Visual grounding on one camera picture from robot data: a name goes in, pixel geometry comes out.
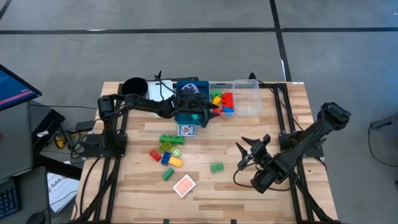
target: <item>black cup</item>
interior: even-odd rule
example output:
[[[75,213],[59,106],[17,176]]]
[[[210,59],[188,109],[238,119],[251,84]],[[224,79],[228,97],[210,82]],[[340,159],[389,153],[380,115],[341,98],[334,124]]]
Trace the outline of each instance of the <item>black cup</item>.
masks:
[[[146,98],[148,96],[148,83],[143,78],[130,78],[123,83],[121,93],[123,95],[137,94]]]

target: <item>gray floor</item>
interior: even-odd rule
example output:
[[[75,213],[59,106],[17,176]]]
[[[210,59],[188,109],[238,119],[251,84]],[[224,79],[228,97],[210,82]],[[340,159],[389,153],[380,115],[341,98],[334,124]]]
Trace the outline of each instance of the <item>gray floor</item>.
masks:
[[[278,0],[277,8],[283,28],[398,27],[393,0]],[[0,30],[272,26],[270,5],[260,0],[13,0],[0,21]],[[367,130],[398,111],[398,32],[283,37],[292,79],[305,82],[313,112],[335,101],[353,114],[346,129],[324,144],[340,220],[396,223],[397,170],[371,157]],[[47,105],[96,106],[104,81],[153,78],[159,70],[170,78],[235,80],[255,72],[264,81],[284,80],[274,33],[0,35],[0,49],[0,63],[40,89],[38,101]],[[70,128],[95,113],[59,112]],[[391,128],[373,131],[371,142],[380,159],[398,164]],[[53,222],[69,218],[72,206]]]

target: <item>card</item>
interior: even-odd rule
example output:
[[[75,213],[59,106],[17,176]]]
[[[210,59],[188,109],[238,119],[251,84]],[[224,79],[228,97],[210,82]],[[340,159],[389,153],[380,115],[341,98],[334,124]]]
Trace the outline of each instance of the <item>card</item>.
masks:
[[[196,183],[187,174],[174,185],[173,189],[181,198],[184,198],[194,186],[196,186]]]
[[[179,124],[178,136],[195,137],[197,134],[197,126],[194,124]]]

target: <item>wooden tabletop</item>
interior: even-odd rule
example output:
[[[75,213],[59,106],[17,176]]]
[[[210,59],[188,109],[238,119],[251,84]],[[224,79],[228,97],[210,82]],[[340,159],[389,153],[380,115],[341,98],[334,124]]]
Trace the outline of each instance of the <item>wooden tabletop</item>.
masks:
[[[104,83],[102,95],[117,93],[118,85],[119,82]],[[287,86],[294,117],[303,128],[307,128],[313,123],[313,118],[305,86],[293,83],[287,83]],[[261,89],[261,96],[263,109],[258,116],[218,117],[212,119],[206,128],[197,127],[195,138],[185,138],[185,145],[177,146],[182,151],[180,159],[183,165],[181,168],[172,166],[175,172],[167,181],[162,176],[171,165],[163,166],[153,160],[148,152],[158,149],[161,134],[176,135],[177,124],[173,119],[154,118],[150,113],[130,111],[126,130],[128,143],[126,155],[121,159],[112,223],[162,223],[164,218],[170,219],[171,223],[229,223],[231,219],[237,219],[238,223],[295,223],[290,191],[267,190],[260,194],[233,183],[232,176],[241,160],[235,142],[249,149],[241,136],[258,139],[269,134],[271,142],[267,146],[268,152],[274,155],[280,151],[274,95],[268,89]],[[102,128],[103,124],[98,121],[95,132],[101,133]],[[76,198],[78,205],[84,179],[94,161],[92,158],[85,162]],[[89,176],[83,209],[98,192],[103,161],[100,159]],[[223,162],[224,171],[213,174],[210,164],[214,162]],[[326,214],[337,219],[325,168],[315,159],[305,158],[304,169],[310,193]],[[255,171],[254,167],[248,167],[238,173],[236,180],[249,184]],[[181,199],[173,186],[185,174],[197,185]],[[273,184],[272,187],[285,189],[289,187],[289,181]],[[299,197],[303,218],[306,218],[301,194]],[[102,205],[102,219],[106,204]]]

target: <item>monitor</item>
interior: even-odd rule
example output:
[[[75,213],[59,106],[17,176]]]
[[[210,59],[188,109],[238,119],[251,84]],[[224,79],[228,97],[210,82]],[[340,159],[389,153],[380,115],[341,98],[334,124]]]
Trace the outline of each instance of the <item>monitor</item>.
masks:
[[[0,111],[41,95],[39,90],[0,65]]]

